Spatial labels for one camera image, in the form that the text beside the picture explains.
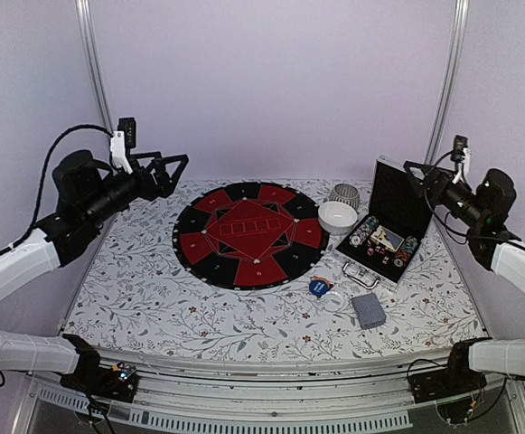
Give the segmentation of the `blue small blind button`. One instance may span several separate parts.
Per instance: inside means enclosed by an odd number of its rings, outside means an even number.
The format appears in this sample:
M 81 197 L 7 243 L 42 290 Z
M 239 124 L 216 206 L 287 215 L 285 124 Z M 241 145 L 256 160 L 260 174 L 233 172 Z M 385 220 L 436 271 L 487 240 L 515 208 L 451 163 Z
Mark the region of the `blue small blind button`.
M 312 279 L 309 283 L 309 292 L 317 298 L 324 296 L 330 288 L 328 281 L 321 278 Z

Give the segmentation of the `orange big blind button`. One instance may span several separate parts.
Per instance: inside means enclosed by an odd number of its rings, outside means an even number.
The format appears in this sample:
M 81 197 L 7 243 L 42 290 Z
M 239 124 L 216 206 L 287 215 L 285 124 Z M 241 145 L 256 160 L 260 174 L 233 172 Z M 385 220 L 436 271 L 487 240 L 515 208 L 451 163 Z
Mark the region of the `orange big blind button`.
M 333 283 L 327 278 L 314 276 L 309 285 L 310 291 L 315 295 L 322 295 L 333 287 Z

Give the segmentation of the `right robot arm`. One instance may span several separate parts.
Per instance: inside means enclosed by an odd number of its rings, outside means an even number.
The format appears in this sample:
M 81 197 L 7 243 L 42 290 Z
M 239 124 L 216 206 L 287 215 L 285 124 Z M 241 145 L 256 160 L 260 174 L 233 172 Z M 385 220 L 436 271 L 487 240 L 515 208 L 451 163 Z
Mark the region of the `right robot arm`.
M 467 226 L 464 237 L 475 260 L 525 295 L 525 243 L 505 226 L 516 199 L 511 178 L 492 168 L 473 190 L 451 170 L 410 161 L 403 167 L 413 190 L 431 211 L 443 206 Z M 454 344 L 440 386 L 446 393 L 458 394 L 476 373 L 525 379 L 525 339 L 472 339 Z

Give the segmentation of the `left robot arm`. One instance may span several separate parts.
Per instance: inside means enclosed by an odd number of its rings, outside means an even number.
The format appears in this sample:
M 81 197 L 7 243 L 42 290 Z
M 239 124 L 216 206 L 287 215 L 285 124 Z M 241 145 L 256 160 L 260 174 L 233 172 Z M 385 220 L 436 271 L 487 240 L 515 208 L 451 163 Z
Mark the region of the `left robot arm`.
M 52 171 L 58 191 L 55 213 L 32 224 L 27 237 L 0 255 L 0 302 L 25 284 L 80 257 L 105 221 L 134 200 L 169 197 L 189 162 L 187 155 L 158 152 L 127 158 L 129 170 L 112 173 L 89 150 L 64 157 Z M 72 375 L 87 392 L 100 392 L 107 373 L 100 357 L 76 335 L 43 337 L 0 330 L 0 371 Z

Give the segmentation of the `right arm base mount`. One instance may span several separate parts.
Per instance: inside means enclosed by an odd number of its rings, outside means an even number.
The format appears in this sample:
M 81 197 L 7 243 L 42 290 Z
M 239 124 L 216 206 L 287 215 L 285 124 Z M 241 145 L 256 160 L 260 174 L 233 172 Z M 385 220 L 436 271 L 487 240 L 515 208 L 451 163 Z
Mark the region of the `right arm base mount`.
M 445 364 L 424 358 L 413 361 L 407 368 L 406 379 L 415 403 L 470 393 L 467 401 L 441 404 L 437 410 L 439 417 L 450 425 L 469 422 L 484 395 L 487 381 L 483 373 L 470 368 L 468 356 L 473 344 L 486 340 L 487 337 L 474 338 L 454 344 Z

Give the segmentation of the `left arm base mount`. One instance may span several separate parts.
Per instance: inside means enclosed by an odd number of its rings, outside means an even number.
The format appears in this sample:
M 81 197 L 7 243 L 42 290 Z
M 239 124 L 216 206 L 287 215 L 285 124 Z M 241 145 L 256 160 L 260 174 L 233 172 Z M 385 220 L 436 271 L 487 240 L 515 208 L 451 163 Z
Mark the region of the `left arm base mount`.
M 139 383 L 134 365 L 119 362 L 112 367 L 100 364 L 98 351 L 77 335 L 64 334 L 79 356 L 71 373 L 61 375 L 60 386 L 87 396 L 132 403 Z

